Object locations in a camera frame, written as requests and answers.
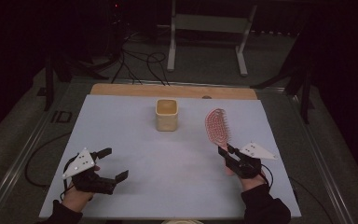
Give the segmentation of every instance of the pink hairbrush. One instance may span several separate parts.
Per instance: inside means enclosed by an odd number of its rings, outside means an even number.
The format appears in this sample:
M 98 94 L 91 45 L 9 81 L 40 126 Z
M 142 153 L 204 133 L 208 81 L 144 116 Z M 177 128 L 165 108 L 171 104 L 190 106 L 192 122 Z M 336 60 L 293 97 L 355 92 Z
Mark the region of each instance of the pink hairbrush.
M 216 108 L 209 112 L 205 118 L 205 128 L 209 140 L 225 151 L 228 151 L 229 130 L 226 121 L 226 111 Z M 234 172 L 226 167 L 226 174 L 234 175 Z

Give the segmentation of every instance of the cup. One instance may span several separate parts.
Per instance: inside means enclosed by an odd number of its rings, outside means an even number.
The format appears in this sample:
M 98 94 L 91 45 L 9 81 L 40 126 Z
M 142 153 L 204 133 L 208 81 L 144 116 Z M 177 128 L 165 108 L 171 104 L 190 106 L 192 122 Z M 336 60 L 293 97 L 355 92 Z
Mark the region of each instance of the cup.
M 178 104 L 173 99 L 156 102 L 156 128 L 160 132 L 173 132 L 178 127 Z

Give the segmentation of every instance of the wire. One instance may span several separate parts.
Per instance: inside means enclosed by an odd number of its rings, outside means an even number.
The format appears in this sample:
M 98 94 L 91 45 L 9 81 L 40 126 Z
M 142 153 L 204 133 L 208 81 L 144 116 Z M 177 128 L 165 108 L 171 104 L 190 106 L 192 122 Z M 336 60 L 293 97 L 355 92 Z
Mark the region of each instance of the wire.
M 36 186 L 36 187 L 39 187 L 39 188 L 44 188 L 44 189 L 49 187 L 49 185 L 46 185 L 46 184 L 38 184 L 38 183 L 34 182 L 33 180 L 31 180 L 31 178 L 30 178 L 29 175 L 28 175 L 29 164 L 30 164 L 30 162 L 31 162 L 31 159 L 34 157 L 34 155 L 36 155 L 36 153 L 37 153 L 38 151 L 40 151 L 40 149 L 42 149 L 42 148 L 45 147 L 46 145 L 48 145 L 48 144 L 50 144 L 50 143 L 52 143 L 52 142 L 54 142 L 54 141 L 56 141 L 56 140 L 58 140 L 58 139 L 60 139 L 60 138 L 62 138 L 62 137 L 65 137 L 66 135 L 69 135 L 69 134 L 71 134 L 71 132 L 69 132 L 69 133 L 64 133 L 64 134 L 62 134 L 62 135 L 60 135 L 60 136 L 58 136 L 58 137 L 55 137 L 55 138 L 53 138 L 53 139 L 47 141 L 46 143 L 44 143 L 43 145 L 41 145 L 40 147 L 38 147 L 38 148 L 31 154 L 31 157 L 28 159 L 27 163 L 25 164 L 25 168 L 24 168 L 25 179 L 26 179 L 30 184 L 32 184 L 32 185 L 34 185 L 34 186 Z
M 165 82 L 167 83 L 167 85 L 170 86 L 170 83 L 168 82 L 168 79 L 167 79 L 167 76 L 165 75 L 165 71 L 164 71 L 164 68 L 162 67 L 162 64 L 161 62 L 163 62 L 165 59 L 166 59 L 166 56 L 164 53 L 162 52 L 154 52 L 154 53 L 151 53 L 151 54 L 146 54 L 146 53 L 142 53 L 142 52 L 136 52 L 136 51 L 130 51 L 130 50 L 126 50 L 126 49 L 123 49 L 124 53 L 127 53 L 128 55 L 130 55 L 131 57 L 135 58 L 135 59 L 138 59 L 142 62 L 146 62 L 147 64 L 147 68 L 149 70 L 149 72 L 153 75 L 153 77 L 155 77 L 159 82 L 161 82 L 162 85 L 165 86 L 165 83 L 164 81 L 159 78 L 151 69 L 150 67 L 150 64 L 151 63 L 158 63 L 160 68 L 161 68 L 161 71 L 162 71 L 162 75 L 164 76 L 164 80 Z M 140 54 L 140 55 L 144 55 L 146 56 L 146 59 L 143 59 L 143 58 L 140 58 L 138 56 L 136 56 L 135 54 Z M 155 57 L 155 55 L 162 55 L 162 59 L 158 59 L 157 57 Z
M 137 32 L 137 33 L 131 35 L 131 38 L 129 39 L 129 41 L 131 41 L 131 42 L 145 42 L 145 41 L 147 41 L 149 39 L 150 39 L 150 37 L 142 36 L 141 32 Z
M 171 30 L 171 27 L 166 28 L 165 30 L 161 31 L 160 33 L 157 34 L 157 36 L 161 36 L 164 35 L 165 33 L 168 33 Z
M 299 186 L 301 186 L 301 188 L 303 188 L 324 210 L 324 212 L 326 213 L 330 223 L 334 223 L 333 219 L 330 217 L 330 215 L 327 212 L 327 209 L 324 207 L 324 205 L 316 198 L 315 195 L 313 195 L 304 185 L 302 185 L 301 183 L 299 183 L 297 180 L 295 180 L 294 178 L 292 178 L 291 176 L 289 176 L 289 179 L 293 180 L 294 182 L 296 182 Z
M 110 83 L 114 83 L 114 82 L 115 82 L 115 80 L 116 80 L 118 74 L 120 73 L 121 69 L 123 68 L 124 65 L 126 65 L 126 64 L 124 63 L 125 57 L 124 57 L 124 53 L 123 53 L 123 46 L 124 46 L 124 44 L 127 43 L 127 41 L 129 41 L 130 38 L 131 38 L 133 35 L 137 35 L 137 34 L 138 34 L 138 33 L 134 33 L 134 34 L 129 35 L 129 36 L 127 36 L 126 38 L 124 38 L 124 41 L 123 41 L 123 43 L 122 43 L 121 46 L 120 46 L 120 56 L 122 57 L 122 60 L 121 60 L 121 62 L 120 62 L 120 67 L 118 68 L 118 70 L 116 71 L 116 73 L 113 75 L 112 81 L 111 81 Z
M 263 164 L 261 164 L 261 166 L 263 166 L 264 168 L 266 168 L 268 171 L 269 171 L 269 174 L 271 175 L 271 184 L 268 186 L 269 187 L 269 189 L 271 189 L 272 188 L 272 184 L 274 183 L 274 175 L 272 174 L 272 172 L 270 171 L 270 169 L 267 167 L 267 166 L 265 166 L 265 165 L 263 165 Z
M 124 62 L 125 61 L 125 55 L 124 55 L 123 51 L 121 51 L 121 57 L 122 57 L 122 59 L 120 60 L 120 67 L 116 71 L 115 76 L 112 78 L 111 83 L 113 83 L 116 80 L 116 77 L 117 77 L 118 73 L 120 72 L 122 67 L 125 66 L 127 68 L 128 72 L 129 72 L 129 77 L 132 79 L 132 84 L 134 84 L 135 79 L 136 79 L 142 85 L 142 81 L 135 74 L 133 74 L 133 72 L 130 70 L 130 68 L 127 66 L 127 64 Z
M 72 185 L 72 186 L 69 187 L 68 189 L 65 189 L 65 190 L 63 191 L 63 193 L 60 194 L 61 201 L 63 200 L 62 196 L 63 196 L 69 189 L 73 188 L 74 186 L 75 186 L 75 185 Z
M 108 32 L 107 32 L 107 40 L 106 40 L 106 46 L 103 50 L 103 56 L 105 56 L 108 51 L 109 51 L 109 48 L 111 47 L 111 38 L 112 38 L 112 25 L 114 23 L 117 23 L 117 22 L 121 22 L 121 20 L 118 20 L 118 21 L 114 21 L 113 20 L 113 15 L 112 15 L 112 11 L 110 9 L 110 6 L 109 6 L 109 1 L 106 1 L 106 11 L 105 11 L 105 20 L 107 22 L 107 24 L 109 24 L 107 27 L 108 27 Z M 80 17 L 80 12 L 78 10 L 78 7 L 75 6 L 75 13 L 77 13 L 78 17 Z M 117 62 L 117 59 L 113 56 L 111 57 L 108 57 L 108 61 L 105 62 L 105 63 L 101 63 L 101 64 L 94 64 L 94 65 L 90 65 L 90 66 L 86 66 L 87 68 L 89 69 L 92 69 L 92 70 L 96 70 L 98 72 L 101 72 L 107 68 L 109 68 L 110 66 L 114 65 L 115 63 Z

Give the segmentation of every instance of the person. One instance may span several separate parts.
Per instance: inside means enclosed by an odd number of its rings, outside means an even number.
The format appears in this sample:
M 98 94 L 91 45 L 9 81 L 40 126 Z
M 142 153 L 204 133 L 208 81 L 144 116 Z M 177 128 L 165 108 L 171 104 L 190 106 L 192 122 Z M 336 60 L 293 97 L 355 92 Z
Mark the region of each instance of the person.
M 95 171 L 99 171 L 100 167 L 95 166 Z M 77 190 L 73 183 L 69 185 L 68 190 L 63 196 L 60 203 L 58 200 L 53 202 L 53 213 L 45 221 L 36 222 L 38 224 L 76 224 L 83 217 L 81 211 L 86 204 L 94 196 L 93 192 L 84 192 Z
M 286 224 L 291 220 L 289 208 L 269 194 L 269 185 L 261 175 L 252 179 L 240 178 L 243 192 L 242 200 L 246 205 L 245 224 Z
M 261 175 L 252 179 L 242 179 L 238 176 L 243 192 L 242 200 L 246 205 L 244 211 L 245 224 L 286 224 L 290 222 L 289 208 L 280 200 L 273 199 L 269 194 L 269 186 Z M 53 213 L 39 224 L 76 224 L 83 216 L 81 211 L 92 198 L 94 193 L 83 192 L 75 187 L 69 188 L 62 203 L 53 202 Z

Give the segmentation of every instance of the sleeve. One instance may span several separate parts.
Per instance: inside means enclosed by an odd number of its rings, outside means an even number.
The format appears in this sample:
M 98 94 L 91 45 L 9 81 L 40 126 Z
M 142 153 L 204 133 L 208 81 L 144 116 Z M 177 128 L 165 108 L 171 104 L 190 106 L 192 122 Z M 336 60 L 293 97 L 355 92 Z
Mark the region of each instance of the sleeve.
M 38 222 L 40 224 L 76 224 L 83 217 L 82 213 L 77 213 L 63 206 L 57 200 L 53 202 L 53 214 L 46 221 Z
M 260 185 L 241 194 L 246 204 L 246 224 L 286 224 L 290 222 L 289 208 L 280 200 L 269 195 L 269 186 Z

